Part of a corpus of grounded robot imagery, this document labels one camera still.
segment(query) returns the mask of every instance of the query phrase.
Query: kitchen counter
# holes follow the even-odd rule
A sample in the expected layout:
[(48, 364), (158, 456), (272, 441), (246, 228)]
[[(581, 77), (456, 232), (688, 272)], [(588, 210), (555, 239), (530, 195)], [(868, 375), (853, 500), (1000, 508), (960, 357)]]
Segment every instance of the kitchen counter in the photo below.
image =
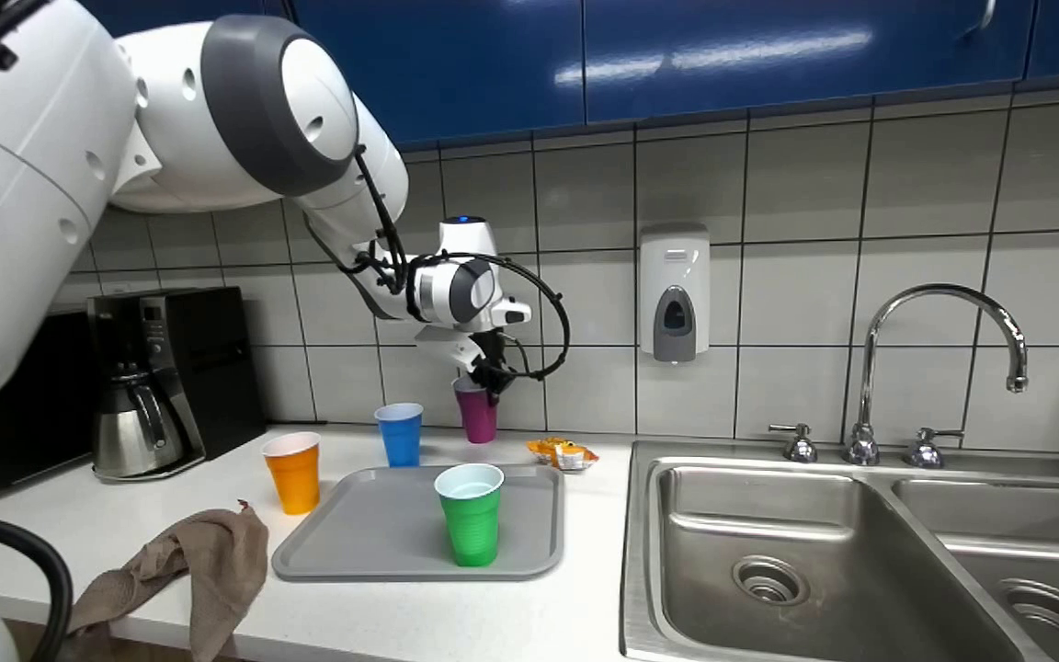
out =
[[(382, 467), (371, 430), (313, 430), (320, 438), (320, 478), (335, 485), (360, 467)], [(246, 500), (268, 526), (268, 555), (302, 522), (276, 508), (276, 489), (250, 441), (188, 474), (140, 485), (99, 485), (74, 467), (22, 493), (0, 497), (0, 519), (48, 537), (70, 563), (77, 592), (121, 566), (184, 515), (235, 508)], [(430, 430), (423, 463), (518, 463), (526, 438), (467, 445), (460, 434)], [(566, 478), (566, 552), (533, 581), (331, 581), (290, 585), (268, 570), (265, 592), (235, 629), (246, 658), (452, 658), (452, 662), (541, 662), (618, 655), (618, 577), (629, 489), (629, 441), (588, 441), (603, 460)], [(15, 552), (0, 548), (0, 614), (44, 622), (48, 585)], [(191, 588), (169, 585), (114, 633), (147, 644), (188, 647)]]

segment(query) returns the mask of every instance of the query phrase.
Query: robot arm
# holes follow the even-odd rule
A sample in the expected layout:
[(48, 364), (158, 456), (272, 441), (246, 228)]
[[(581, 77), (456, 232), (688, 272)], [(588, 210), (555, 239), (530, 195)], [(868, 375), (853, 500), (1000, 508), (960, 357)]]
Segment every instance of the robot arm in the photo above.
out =
[(228, 15), (110, 40), (74, 0), (15, 4), (33, 7), (0, 29), (0, 386), (107, 202), (210, 213), (294, 199), (368, 309), (419, 320), (419, 346), (489, 394), (563, 364), (566, 346), (544, 371), (504, 360), (504, 327), (533, 313), (504, 294), (515, 265), (489, 224), (449, 221), (434, 254), (404, 254), (408, 169), (294, 22)]

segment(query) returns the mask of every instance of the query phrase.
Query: soap dispenser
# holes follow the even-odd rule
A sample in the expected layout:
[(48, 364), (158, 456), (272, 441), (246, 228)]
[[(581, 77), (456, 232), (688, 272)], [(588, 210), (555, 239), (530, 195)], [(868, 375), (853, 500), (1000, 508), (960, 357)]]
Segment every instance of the soap dispenser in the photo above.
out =
[(702, 228), (640, 239), (640, 342), (666, 364), (710, 349), (710, 235)]

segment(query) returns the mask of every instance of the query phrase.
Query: stainless steel sink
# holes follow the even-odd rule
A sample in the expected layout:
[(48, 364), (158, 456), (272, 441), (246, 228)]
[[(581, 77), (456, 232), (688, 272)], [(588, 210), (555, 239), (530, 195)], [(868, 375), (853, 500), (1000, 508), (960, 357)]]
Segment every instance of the stainless steel sink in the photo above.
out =
[(912, 478), (897, 497), (1059, 658), (1059, 485)]
[(629, 658), (1059, 658), (1059, 460), (636, 445)]
[(930, 555), (849, 474), (666, 467), (651, 574), (688, 640), (802, 658), (1019, 658)]

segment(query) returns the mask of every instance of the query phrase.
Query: brown cloth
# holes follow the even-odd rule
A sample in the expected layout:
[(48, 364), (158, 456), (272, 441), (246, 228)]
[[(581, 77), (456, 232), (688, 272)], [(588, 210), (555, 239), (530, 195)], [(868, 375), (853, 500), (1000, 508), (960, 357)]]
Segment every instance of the brown cloth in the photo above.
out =
[(199, 511), (162, 530), (121, 570), (85, 588), (70, 633), (132, 614), (184, 574), (191, 574), (191, 658), (210, 662), (268, 577), (268, 530), (257, 511), (239, 500), (239, 511)]

